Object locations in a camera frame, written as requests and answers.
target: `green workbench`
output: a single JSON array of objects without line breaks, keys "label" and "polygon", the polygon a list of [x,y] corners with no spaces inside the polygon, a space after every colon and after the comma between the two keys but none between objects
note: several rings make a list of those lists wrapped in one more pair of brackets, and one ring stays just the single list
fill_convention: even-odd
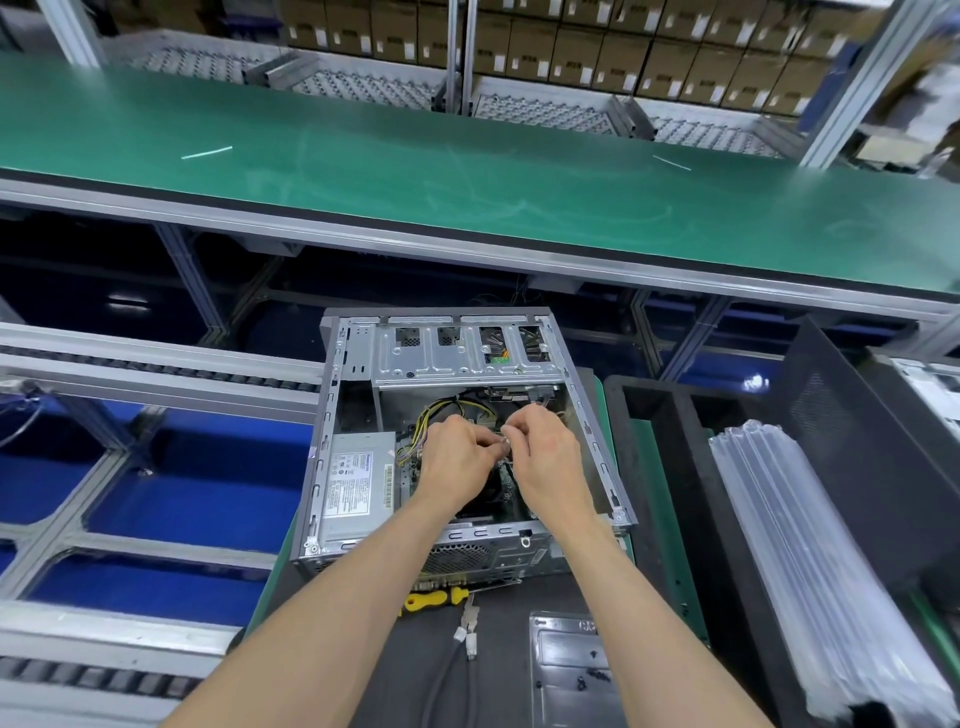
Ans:
[{"label": "green workbench", "polygon": [[7,182],[960,293],[960,191],[939,180],[14,53],[0,98]]}]

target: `clear plastic sleeve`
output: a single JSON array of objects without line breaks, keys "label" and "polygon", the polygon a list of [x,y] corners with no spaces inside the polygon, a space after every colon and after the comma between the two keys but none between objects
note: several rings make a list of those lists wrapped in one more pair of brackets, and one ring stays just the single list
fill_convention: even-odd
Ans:
[{"label": "clear plastic sleeve", "polygon": [[800,446],[750,420],[710,439],[811,715],[884,703],[899,725],[954,725],[953,693],[874,575]]}]

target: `cardboard box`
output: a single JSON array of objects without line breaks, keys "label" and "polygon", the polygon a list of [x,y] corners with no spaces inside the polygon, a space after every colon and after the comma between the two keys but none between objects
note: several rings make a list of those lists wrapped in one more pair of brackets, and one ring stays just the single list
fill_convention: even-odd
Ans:
[{"label": "cardboard box", "polygon": [[657,35],[699,42],[707,33],[716,0],[666,0]]},{"label": "cardboard box", "polygon": [[326,35],[335,53],[372,56],[370,0],[326,0]]},{"label": "cardboard box", "polygon": [[[463,37],[464,14],[457,12],[457,37]],[[464,49],[457,48],[457,65]],[[446,68],[446,7],[421,5],[417,19],[417,63]]]},{"label": "cardboard box", "polygon": [[681,101],[720,106],[743,51],[718,45],[702,45],[686,75]]},{"label": "cardboard box", "polygon": [[718,0],[704,43],[746,48],[767,0]]},{"label": "cardboard box", "polygon": [[786,62],[763,110],[800,116],[830,70],[829,61],[793,57]]},{"label": "cardboard box", "polygon": [[637,96],[679,99],[686,74],[697,56],[697,46],[678,40],[654,40],[636,87]]},{"label": "cardboard box", "polygon": [[612,12],[613,0],[566,0],[563,22],[606,28]]},{"label": "cardboard box", "polygon": [[814,8],[793,52],[809,58],[836,58],[847,41],[864,43],[870,40],[885,13],[883,10]]},{"label": "cardboard box", "polygon": [[417,6],[373,0],[370,10],[373,57],[398,63],[417,62]]},{"label": "cardboard box", "polygon": [[507,75],[515,79],[547,81],[557,24],[517,18],[510,29]]},{"label": "cardboard box", "polygon": [[491,12],[477,14],[477,33],[474,42],[473,72],[488,76],[507,72],[507,54],[510,52],[510,23],[505,15]]},{"label": "cardboard box", "polygon": [[517,15],[526,17],[542,17],[549,20],[560,20],[564,9],[564,0],[514,0],[513,11]]},{"label": "cardboard box", "polygon": [[593,74],[593,88],[633,94],[648,48],[649,38],[606,33],[597,58],[596,73]]},{"label": "cardboard box", "polygon": [[280,0],[280,29],[287,45],[325,51],[326,7],[324,0]]},{"label": "cardboard box", "polygon": [[786,56],[779,53],[747,51],[733,73],[720,106],[724,109],[762,110],[786,62]]},{"label": "cardboard box", "polygon": [[664,2],[665,0],[616,0],[610,29],[652,36],[660,25]]},{"label": "cardboard box", "polygon": [[747,47],[755,51],[791,53],[804,33],[804,27],[805,16],[796,6],[791,6],[788,12],[782,0],[771,0],[756,24]]},{"label": "cardboard box", "polygon": [[599,31],[561,27],[550,61],[550,83],[590,88],[602,42]]}]

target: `barcode sticker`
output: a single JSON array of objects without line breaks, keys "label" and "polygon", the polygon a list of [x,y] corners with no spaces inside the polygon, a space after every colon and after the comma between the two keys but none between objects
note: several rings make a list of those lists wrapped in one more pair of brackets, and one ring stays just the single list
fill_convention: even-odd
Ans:
[{"label": "barcode sticker", "polygon": [[650,11],[647,13],[647,22],[643,24],[643,30],[646,33],[653,33],[660,25],[660,11]]},{"label": "barcode sticker", "polygon": [[744,20],[743,25],[740,26],[740,33],[737,34],[733,45],[746,45],[747,41],[750,40],[750,36],[754,34],[755,27],[756,23],[750,22],[749,20]]},{"label": "barcode sticker", "polygon": [[373,453],[334,455],[326,483],[324,518],[368,516],[372,486]]},{"label": "barcode sticker", "polygon": [[388,511],[394,510],[394,466],[387,465],[383,469],[383,507]]},{"label": "barcode sticker", "polygon": [[700,38],[704,36],[704,33],[707,32],[707,24],[709,22],[709,15],[697,15],[697,22],[693,24],[693,30],[690,32],[690,37],[700,40]]}]

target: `hand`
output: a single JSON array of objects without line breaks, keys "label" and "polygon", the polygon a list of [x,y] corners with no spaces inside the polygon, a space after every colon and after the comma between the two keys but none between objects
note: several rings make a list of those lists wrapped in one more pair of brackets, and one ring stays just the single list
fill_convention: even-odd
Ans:
[{"label": "hand", "polygon": [[520,494],[558,541],[596,523],[580,443],[557,415],[528,404],[501,431],[514,451]]},{"label": "hand", "polygon": [[414,495],[445,504],[452,518],[480,495],[491,469],[507,452],[499,435],[460,415],[450,415],[426,431],[420,483]]}]

